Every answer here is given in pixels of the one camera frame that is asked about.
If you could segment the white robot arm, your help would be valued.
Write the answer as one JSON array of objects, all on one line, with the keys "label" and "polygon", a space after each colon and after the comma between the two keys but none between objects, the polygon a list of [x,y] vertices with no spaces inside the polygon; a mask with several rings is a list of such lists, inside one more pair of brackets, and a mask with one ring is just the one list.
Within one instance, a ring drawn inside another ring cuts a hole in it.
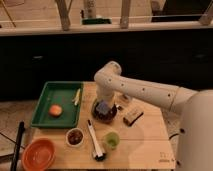
[{"label": "white robot arm", "polygon": [[99,101],[111,102],[114,92],[167,109],[181,116],[175,171],[213,171],[213,89],[131,79],[110,61],[94,75]]}]

